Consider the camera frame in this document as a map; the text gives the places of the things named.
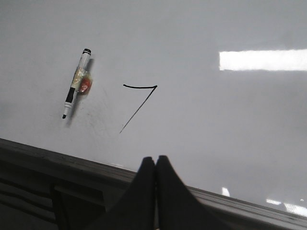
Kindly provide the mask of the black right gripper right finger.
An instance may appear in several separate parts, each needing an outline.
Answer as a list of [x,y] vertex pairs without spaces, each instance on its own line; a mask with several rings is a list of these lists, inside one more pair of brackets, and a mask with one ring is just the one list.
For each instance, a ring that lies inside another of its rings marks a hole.
[[156,163],[157,204],[161,230],[229,230],[230,227],[200,203],[181,181],[169,159]]

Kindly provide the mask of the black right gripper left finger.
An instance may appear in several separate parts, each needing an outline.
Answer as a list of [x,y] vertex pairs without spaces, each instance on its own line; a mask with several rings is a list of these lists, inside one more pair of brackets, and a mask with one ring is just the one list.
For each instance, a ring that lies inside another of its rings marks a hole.
[[153,230],[155,216],[155,163],[145,157],[120,200],[87,230]]

